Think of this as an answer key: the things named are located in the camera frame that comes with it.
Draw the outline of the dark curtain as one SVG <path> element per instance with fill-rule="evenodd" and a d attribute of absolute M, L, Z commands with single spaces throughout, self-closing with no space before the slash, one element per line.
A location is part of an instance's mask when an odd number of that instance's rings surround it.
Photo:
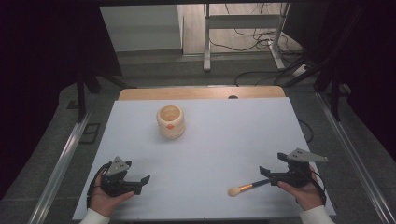
<path fill-rule="evenodd" d="M 0 200 L 46 131 L 60 92 L 121 74 L 99 6 L 80 0 L 0 0 Z"/>
<path fill-rule="evenodd" d="M 283 32 L 321 63 L 357 8 L 362 13 L 335 60 L 354 112 L 396 159 L 396 0 L 306 0 L 290 4 Z"/>

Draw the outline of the white cabinet panel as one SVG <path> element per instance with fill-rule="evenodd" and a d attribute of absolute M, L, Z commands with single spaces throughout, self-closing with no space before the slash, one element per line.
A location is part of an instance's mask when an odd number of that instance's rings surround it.
<path fill-rule="evenodd" d="M 177 5 L 100 7 L 115 51 L 182 49 Z"/>

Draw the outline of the makeup brush with black handle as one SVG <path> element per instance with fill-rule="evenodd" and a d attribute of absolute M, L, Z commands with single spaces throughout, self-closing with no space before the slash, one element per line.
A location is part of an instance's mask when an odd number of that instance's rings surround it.
<path fill-rule="evenodd" d="M 250 184 L 246 184 L 246 185 L 243 185 L 243 186 L 232 187 L 232 188 L 228 189 L 227 193 L 228 193 L 229 196 L 235 197 L 235 196 L 239 195 L 242 192 L 245 192 L 245 191 L 248 191 L 248 190 L 263 186 L 263 185 L 266 185 L 269 182 L 270 182 L 269 179 L 264 179 L 264 180 L 256 181 L 256 182 L 253 182 L 253 183 L 250 183 Z"/>

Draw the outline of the person's left hand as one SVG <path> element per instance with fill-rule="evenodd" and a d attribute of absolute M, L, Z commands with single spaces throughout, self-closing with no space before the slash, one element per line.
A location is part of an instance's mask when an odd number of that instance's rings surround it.
<path fill-rule="evenodd" d="M 134 196 L 134 192 L 127 192 L 120 196 L 111 197 L 107 195 L 100 187 L 102 176 L 95 178 L 94 186 L 91 194 L 91 201 L 89 208 L 104 217 L 111 217 L 114 210 L 125 201 Z"/>

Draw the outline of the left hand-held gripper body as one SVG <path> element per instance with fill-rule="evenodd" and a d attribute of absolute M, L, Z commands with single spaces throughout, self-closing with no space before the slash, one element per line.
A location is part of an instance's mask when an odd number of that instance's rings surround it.
<path fill-rule="evenodd" d="M 127 182 L 124 180 L 128 170 L 125 161 L 120 157 L 110 161 L 102 174 L 101 189 L 111 197 L 120 196 L 131 191 L 135 195 L 139 195 L 142 187 L 138 186 L 138 182 Z"/>

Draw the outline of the silver metal rail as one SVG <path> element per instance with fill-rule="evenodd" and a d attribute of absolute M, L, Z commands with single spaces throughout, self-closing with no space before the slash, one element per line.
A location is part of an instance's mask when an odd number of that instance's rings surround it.
<path fill-rule="evenodd" d="M 88 124 L 88 121 L 92 115 L 92 110 L 89 109 L 86 114 L 82 117 L 80 122 L 77 122 L 69 135 L 64 149 L 57 161 L 54 169 L 49 177 L 49 181 L 46 184 L 36 206 L 32 213 L 28 224 L 44 224 L 44 221 L 50 211 L 51 205 L 55 200 L 55 196 L 62 184 L 68 166 L 74 156 L 77 149 L 80 138 Z"/>
<path fill-rule="evenodd" d="M 343 150 L 346 153 L 358 179 L 360 180 L 364 190 L 366 191 L 368 198 L 373 205 L 377 215 L 379 216 L 382 224 L 396 224 L 396 216 L 390 211 L 390 207 L 386 198 L 382 194 L 379 186 L 375 183 L 375 180 L 370 175 L 369 171 L 363 164 L 361 157 L 359 156 L 356 148 L 352 144 L 346 130 L 342 123 L 337 121 L 331 111 L 331 103 L 326 99 L 325 93 L 317 93 L 316 98 L 324 111 L 327 120 L 332 125 L 333 131 L 337 136 Z"/>

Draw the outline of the black metal stand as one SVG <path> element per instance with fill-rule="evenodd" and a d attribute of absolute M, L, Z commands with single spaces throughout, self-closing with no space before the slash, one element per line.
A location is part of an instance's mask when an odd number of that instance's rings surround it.
<path fill-rule="evenodd" d="M 91 72 L 78 72 L 77 73 L 77 90 L 78 90 L 77 123 L 81 123 L 88 114 L 88 109 L 85 100 L 85 88 L 88 88 L 88 91 L 93 94 L 97 94 L 101 90 L 98 77 L 102 77 L 122 89 L 134 89 L 134 86 L 129 85 L 115 78 L 114 76 L 107 75 L 97 69 L 93 69 L 91 70 Z"/>
<path fill-rule="evenodd" d="M 330 93 L 330 111 L 332 116 L 336 121 L 340 120 L 338 108 L 339 108 L 339 97 L 340 97 L 340 77 L 335 69 L 335 60 L 330 57 L 323 62 L 314 65 L 312 68 L 309 68 L 307 71 L 303 72 L 301 75 L 285 82 L 281 83 L 280 87 L 287 88 L 291 87 L 308 77 L 312 77 L 313 75 L 318 75 L 315 83 L 313 84 L 314 91 L 316 92 L 325 92 L 328 86 L 331 86 Z"/>

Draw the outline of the white power strip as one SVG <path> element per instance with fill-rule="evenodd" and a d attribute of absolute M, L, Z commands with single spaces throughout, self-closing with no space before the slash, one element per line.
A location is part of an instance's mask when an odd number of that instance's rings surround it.
<path fill-rule="evenodd" d="M 292 73 L 292 75 L 293 75 L 294 77 L 298 77 L 298 76 L 300 76 L 301 74 L 303 74 L 304 72 L 306 72 L 308 69 L 309 69 L 309 66 L 308 66 L 308 65 L 302 64 L 299 68 L 297 68 L 297 69 Z"/>

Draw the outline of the cream ceramic cup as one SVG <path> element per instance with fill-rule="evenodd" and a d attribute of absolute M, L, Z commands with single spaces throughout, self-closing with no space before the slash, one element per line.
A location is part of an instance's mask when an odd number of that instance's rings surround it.
<path fill-rule="evenodd" d="M 183 110 L 176 105 L 162 107 L 156 116 L 162 136 L 168 139 L 180 137 L 186 129 Z"/>

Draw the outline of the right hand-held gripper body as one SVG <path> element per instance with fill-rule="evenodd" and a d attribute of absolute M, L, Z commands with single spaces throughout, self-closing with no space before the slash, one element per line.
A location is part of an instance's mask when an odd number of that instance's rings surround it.
<path fill-rule="evenodd" d="M 269 174 L 270 183 L 275 186 L 278 181 L 288 183 L 295 188 L 306 186 L 310 182 L 310 162 L 325 162 L 327 157 L 296 148 L 288 155 L 288 171 L 286 173 Z"/>

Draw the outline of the person's right hand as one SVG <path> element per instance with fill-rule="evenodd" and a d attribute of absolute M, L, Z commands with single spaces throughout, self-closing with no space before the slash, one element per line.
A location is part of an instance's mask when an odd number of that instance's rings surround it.
<path fill-rule="evenodd" d="M 304 211 L 323 205 L 319 190 L 312 183 L 301 188 L 295 188 L 282 181 L 278 181 L 277 185 L 291 194 Z"/>

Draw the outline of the white metal desk frame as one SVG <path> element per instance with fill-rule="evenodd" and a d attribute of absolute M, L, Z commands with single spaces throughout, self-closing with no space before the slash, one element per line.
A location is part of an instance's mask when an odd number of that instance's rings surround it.
<path fill-rule="evenodd" d="M 284 70 L 285 65 L 282 62 L 278 51 L 278 41 L 283 30 L 287 17 L 290 3 L 281 3 L 281 9 L 276 14 L 261 15 L 211 15 L 210 5 L 205 4 L 205 43 L 204 43 L 204 70 L 207 72 L 211 69 L 211 52 L 210 52 L 210 31 L 214 29 L 255 29 L 268 28 L 275 29 L 275 36 L 269 41 L 269 50 L 278 70 Z"/>

